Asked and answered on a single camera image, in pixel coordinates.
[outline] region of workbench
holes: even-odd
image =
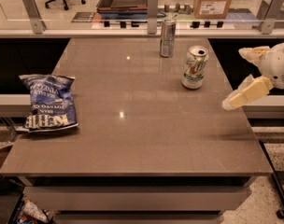
[[[203,86],[181,85],[186,52],[209,49]],[[272,174],[205,38],[176,37],[160,56],[157,37],[72,38],[54,75],[75,77],[79,126],[20,134],[0,170],[64,223],[221,223]]]

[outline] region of soda can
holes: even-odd
[[[181,79],[184,87],[194,90],[202,86],[207,61],[208,50],[205,47],[193,46],[189,48]]]
[[[162,20],[160,54],[163,57],[172,57],[177,22],[175,19]]]

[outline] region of cardboard box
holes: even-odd
[[[225,19],[232,0],[194,0],[196,19]]]

